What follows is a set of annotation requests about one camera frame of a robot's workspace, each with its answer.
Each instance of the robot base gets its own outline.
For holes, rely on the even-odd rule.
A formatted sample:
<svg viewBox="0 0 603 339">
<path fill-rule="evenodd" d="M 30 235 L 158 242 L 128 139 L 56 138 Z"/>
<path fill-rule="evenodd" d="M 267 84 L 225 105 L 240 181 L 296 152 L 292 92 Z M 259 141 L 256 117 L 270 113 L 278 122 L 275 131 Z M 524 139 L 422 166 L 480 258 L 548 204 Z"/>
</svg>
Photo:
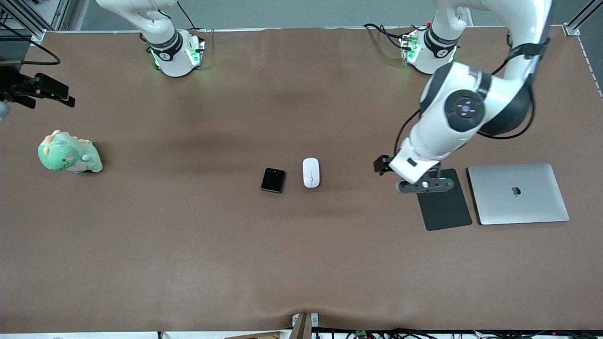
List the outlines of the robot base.
<svg viewBox="0 0 603 339">
<path fill-rule="evenodd" d="M 186 30 L 178 30 L 178 33 L 183 38 L 183 45 L 171 61 L 164 61 L 151 52 L 157 69 L 170 77 L 183 77 L 193 69 L 200 69 L 203 61 L 205 41 Z"/>
<path fill-rule="evenodd" d="M 404 65 L 411 65 L 419 72 L 433 74 L 438 68 L 452 61 L 457 47 L 454 47 L 448 57 L 436 58 L 423 43 L 425 32 L 427 31 L 415 30 L 400 38 L 400 46 L 410 49 L 409 51 L 402 50 L 402 60 Z"/>
</svg>

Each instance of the apple logo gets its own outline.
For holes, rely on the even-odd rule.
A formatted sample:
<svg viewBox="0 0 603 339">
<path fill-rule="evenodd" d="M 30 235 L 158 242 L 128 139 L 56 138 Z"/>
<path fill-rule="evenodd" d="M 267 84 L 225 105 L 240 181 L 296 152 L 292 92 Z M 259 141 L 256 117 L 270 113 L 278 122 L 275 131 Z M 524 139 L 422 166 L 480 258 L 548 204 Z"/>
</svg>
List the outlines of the apple logo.
<svg viewBox="0 0 603 339">
<path fill-rule="evenodd" d="M 519 187 L 511 187 L 511 190 L 513 191 L 513 194 L 515 194 L 515 198 L 522 193 L 522 190 L 519 189 Z"/>
</svg>

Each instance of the gray floor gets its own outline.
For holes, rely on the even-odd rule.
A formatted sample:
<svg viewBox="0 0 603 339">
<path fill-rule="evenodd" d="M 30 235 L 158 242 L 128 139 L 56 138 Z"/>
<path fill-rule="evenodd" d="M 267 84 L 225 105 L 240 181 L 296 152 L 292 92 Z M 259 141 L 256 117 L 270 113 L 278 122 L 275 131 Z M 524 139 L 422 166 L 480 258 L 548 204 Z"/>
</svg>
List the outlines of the gray floor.
<svg viewBox="0 0 603 339">
<path fill-rule="evenodd" d="M 554 0 L 552 22 L 571 20 L 589 0 Z M 432 19 L 430 0 L 180 0 L 194 24 L 201 28 L 310 28 L 361 26 L 367 22 L 386 26 L 423 24 Z M 133 30 L 125 19 L 101 8 L 95 0 L 82 0 L 83 10 L 74 11 L 70 27 L 82 31 Z M 188 28 L 189 22 L 178 7 L 166 11 L 176 27 Z M 472 11 L 476 26 L 499 26 L 503 23 L 492 13 Z M 603 78 L 603 9 L 599 9 L 580 28 L 581 40 L 593 72 Z M 27 44 L 0 42 L 0 55 L 22 55 Z"/>
</svg>

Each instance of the black cable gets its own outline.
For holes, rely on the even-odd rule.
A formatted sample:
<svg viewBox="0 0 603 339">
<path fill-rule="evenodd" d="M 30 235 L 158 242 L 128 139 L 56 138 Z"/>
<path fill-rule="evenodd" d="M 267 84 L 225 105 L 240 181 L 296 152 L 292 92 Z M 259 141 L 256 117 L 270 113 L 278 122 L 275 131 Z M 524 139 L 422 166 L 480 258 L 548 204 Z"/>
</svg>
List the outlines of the black cable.
<svg viewBox="0 0 603 339">
<path fill-rule="evenodd" d="M 570 337 L 572 337 L 573 339 L 578 339 L 578 336 L 577 336 L 577 335 L 575 335 L 575 334 L 573 334 L 573 333 L 570 333 L 570 332 L 567 332 L 567 331 L 555 331 L 555 332 L 556 332 L 557 334 L 564 334 L 564 335 L 570 336 Z"/>
<path fill-rule="evenodd" d="M 534 338 L 534 337 L 535 337 L 535 336 L 537 336 L 537 335 L 543 335 L 543 334 L 545 334 L 545 333 L 546 333 L 546 331 L 540 331 L 540 332 L 538 332 L 538 333 L 534 333 L 534 334 L 528 335 L 528 336 L 526 336 L 525 338 Z"/>
<path fill-rule="evenodd" d="M 415 25 L 411 25 L 411 28 L 414 28 L 417 31 L 426 31 L 427 29 L 429 29 L 429 27 L 425 27 L 425 28 L 418 28 Z"/>
<path fill-rule="evenodd" d="M 139 37 L 139 38 L 140 38 L 142 41 L 144 41 L 144 42 L 148 43 L 148 42 L 147 42 L 147 38 L 145 38 L 145 36 L 144 36 L 144 35 L 142 35 L 142 32 L 141 32 L 140 34 L 138 34 L 138 37 Z M 147 46 L 147 48 L 145 49 L 145 52 L 147 52 L 147 53 L 150 53 L 150 52 L 151 52 L 151 45 Z"/>
<path fill-rule="evenodd" d="M 483 337 L 483 339 L 513 339 L 513 338 L 522 338 L 519 334 L 511 335 L 511 334 L 500 334 L 498 332 L 493 331 L 483 331 L 482 334 L 490 335 L 490 337 Z"/>
<path fill-rule="evenodd" d="M 576 15 L 572 21 L 569 22 L 569 24 L 567 24 L 568 26 L 571 26 L 573 24 L 574 21 L 576 21 L 576 19 L 582 15 L 582 13 L 584 13 L 584 11 L 586 11 L 587 9 L 589 9 L 589 7 L 595 2 L 596 0 L 590 0 L 590 3 L 588 5 L 586 5 L 586 7 L 582 8 L 582 10 L 580 11 L 580 13 L 578 13 L 578 15 Z"/>
<path fill-rule="evenodd" d="M 492 72 L 491 74 L 492 74 L 492 75 L 496 75 L 496 73 L 500 72 L 500 70 L 501 70 L 503 67 L 505 67 L 505 66 L 507 65 L 507 63 L 508 63 L 508 62 L 509 62 L 508 60 L 503 61 L 503 62 L 502 62 L 502 64 L 501 64 L 500 66 L 498 66 L 498 68 L 497 68 L 497 69 L 495 69 L 495 70 L 494 70 L 494 72 Z"/>
<path fill-rule="evenodd" d="M 397 328 L 396 331 L 409 334 L 409 335 L 411 335 L 413 337 L 416 337 L 416 335 L 421 335 L 423 337 L 428 337 L 429 339 L 437 339 L 436 337 L 434 337 L 432 335 L 429 335 L 429 334 L 427 334 L 427 333 L 425 333 L 423 331 L 419 331 L 418 329 Z"/>
<path fill-rule="evenodd" d="M 509 46 L 509 48 L 511 48 L 511 32 L 507 31 L 507 46 Z"/>
<path fill-rule="evenodd" d="M 57 57 L 56 54 L 54 54 L 53 52 L 49 51 L 46 47 L 40 45 L 39 43 L 28 39 L 26 36 L 24 36 L 23 34 L 15 31 L 14 29 L 6 26 L 6 24 L 3 24 L 0 22 L 0 26 L 6 28 L 7 30 L 9 30 L 11 33 L 13 33 L 14 35 L 20 37 L 21 39 L 23 39 L 24 41 L 27 41 L 29 43 L 33 43 L 36 47 L 40 48 L 42 51 L 45 51 L 46 53 L 48 53 L 51 57 L 54 58 L 54 60 L 56 61 L 52 61 L 52 62 L 41 62 L 41 61 L 26 61 L 26 60 L 21 60 L 21 64 L 22 65 L 43 65 L 43 66 L 54 66 L 54 65 L 58 65 L 61 63 L 61 59 L 59 57 Z"/>
<path fill-rule="evenodd" d="M 169 15 L 167 15 L 167 14 L 165 14 L 165 12 L 164 12 L 164 11 L 162 11 L 162 10 L 157 10 L 157 11 L 159 12 L 159 14 L 163 15 L 164 17 L 167 17 L 167 18 L 168 18 L 168 19 L 170 19 L 170 20 L 172 19 L 172 17 L 171 17 L 171 16 L 169 16 Z"/>
<path fill-rule="evenodd" d="M 4 10 L 0 10 L 0 20 L 2 20 L 3 24 L 6 24 L 8 21 L 8 12 Z"/>
<path fill-rule="evenodd" d="M 411 50 L 411 49 L 410 49 L 410 48 L 408 48 L 408 47 L 403 47 L 403 46 L 398 45 L 398 44 L 397 44 L 397 43 L 396 43 L 394 40 L 392 40 L 392 38 L 399 39 L 399 38 L 401 38 L 402 36 L 404 36 L 404 35 L 406 35 L 406 34 L 408 34 L 408 33 L 410 33 L 410 32 L 405 33 L 405 34 L 402 34 L 402 35 L 397 35 L 397 34 L 393 34 L 393 33 L 388 32 L 388 31 L 385 29 L 385 26 L 383 26 L 383 25 L 381 25 L 381 26 L 377 26 L 377 25 L 375 25 L 375 24 L 365 24 L 365 25 L 363 25 L 363 27 L 365 27 L 365 28 L 368 28 L 368 27 L 374 27 L 374 28 L 376 28 L 376 29 L 377 29 L 379 32 L 381 32 L 382 34 L 385 34 L 385 36 L 386 36 L 386 37 L 387 37 L 387 39 L 388 39 L 388 40 L 391 42 L 391 44 L 392 44 L 392 45 L 394 45 L 394 46 L 396 46 L 396 47 L 398 47 L 398 48 L 400 48 L 400 49 L 403 49 L 403 50 L 405 50 L 405 51 L 410 51 L 410 50 Z"/>
<path fill-rule="evenodd" d="M 405 335 L 404 335 L 404 337 L 400 337 L 400 339 L 404 339 L 404 338 L 406 338 L 406 337 L 413 337 L 413 338 L 415 338 L 415 339 L 423 339 L 423 338 L 418 337 L 418 336 L 416 336 L 416 335 L 414 335 L 414 334 L 410 334 L 410 333 L 404 333 L 404 334 L 405 334 Z"/>
<path fill-rule="evenodd" d="M 597 9 L 599 9 L 599 7 L 601 7 L 601 5 L 603 5 L 603 2 L 600 2 L 600 3 L 597 5 L 597 7 L 595 7 L 595 9 L 594 9 L 594 10 L 590 11 L 590 13 L 589 13 L 587 16 L 585 16 L 585 17 L 582 19 L 582 21 L 578 22 L 578 24 L 576 25 L 576 27 L 579 27 L 580 25 L 582 25 L 582 23 L 583 23 L 583 22 L 584 22 L 586 19 L 588 19 L 588 18 L 589 18 L 589 17 L 590 17 L 590 16 L 591 16 L 591 15 L 592 15 L 592 14 L 593 14 L 593 13 L 594 13 L 594 12 L 595 12 Z"/>
<path fill-rule="evenodd" d="M 198 30 L 198 28 L 195 26 L 195 24 L 192 23 L 191 17 L 188 16 L 188 14 L 184 10 L 184 8 L 182 8 L 182 5 L 180 5 L 180 1 L 177 1 L 176 3 L 178 4 L 178 7 L 180 7 L 180 10 L 182 11 L 182 13 L 184 13 L 184 15 L 186 16 L 186 18 L 188 19 L 188 21 L 191 23 L 191 29 L 192 30 Z"/>
<path fill-rule="evenodd" d="M 373 27 L 374 29 L 376 29 L 376 30 L 380 31 L 381 33 L 383 33 L 383 34 L 387 34 L 387 35 L 389 35 L 389 36 L 391 36 L 391 37 L 395 37 L 395 38 L 397 38 L 397 39 L 399 39 L 399 38 L 401 38 L 401 37 L 402 37 L 402 35 L 396 35 L 396 34 L 393 34 L 393 33 L 389 33 L 387 30 L 385 30 L 385 27 L 384 27 L 383 25 L 381 25 L 381 26 L 377 26 L 377 25 L 375 25 L 375 24 L 365 24 L 365 25 L 362 25 L 362 26 L 363 26 L 364 28 Z"/>
<path fill-rule="evenodd" d="M 402 136 L 402 131 L 404 131 L 404 128 L 406 127 L 406 125 L 408 125 L 409 122 L 411 122 L 411 120 L 417 116 L 417 114 L 419 114 L 421 112 L 421 109 L 418 109 L 416 112 L 414 112 L 402 125 L 402 127 L 400 128 L 400 130 L 398 131 L 398 135 L 396 136 L 396 142 L 394 143 L 394 156 L 396 155 L 396 153 L 398 153 L 398 143 L 400 142 L 400 137 Z"/>
<path fill-rule="evenodd" d="M 519 131 L 517 134 L 513 134 L 513 135 L 509 135 L 509 136 L 492 136 L 492 135 L 487 135 L 481 131 L 479 131 L 478 134 L 481 136 L 485 136 L 486 138 L 494 139 L 494 140 L 509 140 L 509 139 L 517 138 L 518 136 L 521 136 L 522 134 L 526 133 L 528 131 L 528 129 L 530 128 L 530 126 L 532 126 L 532 123 L 534 122 L 534 118 L 536 117 L 536 100 L 534 99 L 534 91 L 532 90 L 531 86 L 529 88 L 529 101 L 532 104 L 532 110 L 530 113 L 528 124 L 526 125 L 526 127 L 523 128 L 523 130 Z"/>
</svg>

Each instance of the robotic arm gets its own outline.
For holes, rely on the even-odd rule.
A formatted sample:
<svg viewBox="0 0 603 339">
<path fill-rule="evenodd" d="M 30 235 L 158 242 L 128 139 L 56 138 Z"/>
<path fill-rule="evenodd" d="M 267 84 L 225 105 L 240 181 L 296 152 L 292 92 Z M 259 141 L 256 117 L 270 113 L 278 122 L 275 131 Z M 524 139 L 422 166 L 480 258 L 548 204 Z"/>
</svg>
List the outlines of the robotic arm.
<svg viewBox="0 0 603 339">
<path fill-rule="evenodd" d="M 106 10 L 138 28 L 151 47 L 155 64 L 170 77 L 182 77 L 201 67 L 205 42 L 186 30 L 176 30 L 163 13 L 177 0 L 96 0 Z"/>
<path fill-rule="evenodd" d="M 10 113 L 8 103 L 18 103 L 36 108 L 36 99 L 51 99 L 68 107 L 75 106 L 75 98 L 69 95 L 69 86 L 44 73 L 34 77 L 21 74 L 16 64 L 21 61 L 5 60 L 0 55 L 0 121 Z"/>
<path fill-rule="evenodd" d="M 438 64 L 420 98 L 421 118 L 393 159 L 381 157 L 376 171 L 393 170 L 408 183 L 429 186 L 427 172 L 478 131 L 499 135 L 518 127 L 532 98 L 531 85 L 548 39 L 552 0 L 434 0 L 432 25 L 418 32 L 408 62 L 429 72 Z M 513 44 L 503 78 L 449 63 L 466 23 L 461 7 L 490 10 L 505 22 Z"/>
</svg>

